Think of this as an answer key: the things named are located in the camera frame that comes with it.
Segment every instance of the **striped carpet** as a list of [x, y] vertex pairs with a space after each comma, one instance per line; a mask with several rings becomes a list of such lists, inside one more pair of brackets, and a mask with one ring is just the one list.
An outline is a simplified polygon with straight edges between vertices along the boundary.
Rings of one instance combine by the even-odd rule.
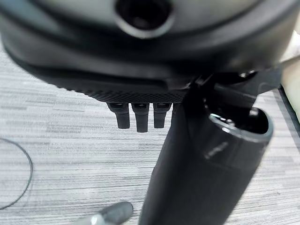
[[[275, 123], [274, 138], [227, 225], [300, 225], [300, 127], [282, 96], [275, 90], [257, 100]], [[123, 200], [135, 208], [127, 224], [137, 224], [171, 113], [164, 129], [150, 117], [145, 134], [130, 116], [131, 128], [117, 129], [106, 104], [30, 76], [0, 49], [0, 136], [34, 163], [29, 190], [0, 210], [0, 224], [65, 225]], [[0, 142], [0, 207], [22, 192], [29, 171], [26, 157]]]

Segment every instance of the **black cable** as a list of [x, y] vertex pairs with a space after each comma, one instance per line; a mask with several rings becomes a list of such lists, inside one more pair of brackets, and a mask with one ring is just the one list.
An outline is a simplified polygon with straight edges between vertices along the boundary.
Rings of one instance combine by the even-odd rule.
[[2, 137], [0, 137], [0, 140], [3, 140], [3, 141], [5, 141], [5, 142], [7, 142], [7, 143], [11, 143], [11, 144], [17, 146], [17, 147], [18, 147], [18, 148], [26, 155], [26, 157], [27, 157], [27, 159], [28, 159], [28, 162], [29, 162], [29, 165], [30, 165], [30, 176], [29, 176], [29, 179], [28, 179], [26, 188], [23, 190], [22, 194], [21, 194], [16, 200], [14, 200], [13, 202], [11, 202], [11, 203], [8, 204], [8, 205], [5, 205], [5, 206], [3, 206], [3, 207], [0, 207], [0, 210], [3, 210], [3, 209], [6, 209], [6, 208], [12, 206], [12, 205], [15, 204], [17, 201], [19, 201], [19, 200], [23, 197], [23, 195], [25, 194], [25, 192], [27, 191], [27, 189], [28, 189], [28, 187], [29, 187], [29, 184], [31, 183], [31, 180], [32, 180], [32, 175], [33, 175], [33, 163], [32, 163], [32, 160], [31, 160], [29, 154], [27, 153], [27, 151], [26, 151], [24, 148], [22, 148], [17, 142], [13, 142], [13, 141], [11, 141], [11, 140], [9, 140], [9, 139], [2, 138]]

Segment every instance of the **black plastic bracket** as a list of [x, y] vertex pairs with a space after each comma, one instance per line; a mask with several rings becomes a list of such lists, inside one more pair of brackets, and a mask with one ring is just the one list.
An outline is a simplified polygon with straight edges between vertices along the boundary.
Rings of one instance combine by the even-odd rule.
[[118, 128], [128, 129], [130, 127], [128, 104], [107, 103], [108, 108], [116, 114]]
[[171, 108], [170, 103], [154, 103], [154, 128], [164, 128], [165, 127], [165, 116], [167, 111]]
[[251, 109], [257, 96], [266, 91], [278, 88], [281, 83], [282, 66], [257, 72], [244, 81], [233, 84], [216, 83], [212, 97], [214, 101], [227, 106]]
[[136, 130], [138, 133], [148, 131], [149, 103], [132, 103], [132, 110], [135, 112]]

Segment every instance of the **black cylindrical handle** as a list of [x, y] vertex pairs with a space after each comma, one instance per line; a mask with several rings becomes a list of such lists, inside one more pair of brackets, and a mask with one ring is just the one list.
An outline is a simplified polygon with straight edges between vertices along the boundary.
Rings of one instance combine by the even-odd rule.
[[139, 225], [222, 225], [256, 171], [273, 127], [256, 110], [245, 129], [185, 101], [172, 121]]

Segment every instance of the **gray metal object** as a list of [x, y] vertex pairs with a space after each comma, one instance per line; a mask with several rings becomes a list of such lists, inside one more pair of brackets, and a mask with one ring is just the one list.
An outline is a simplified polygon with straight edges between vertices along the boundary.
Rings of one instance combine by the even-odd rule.
[[119, 202], [104, 208], [99, 213], [77, 220], [71, 225], [119, 225], [127, 221], [132, 213], [131, 203]]

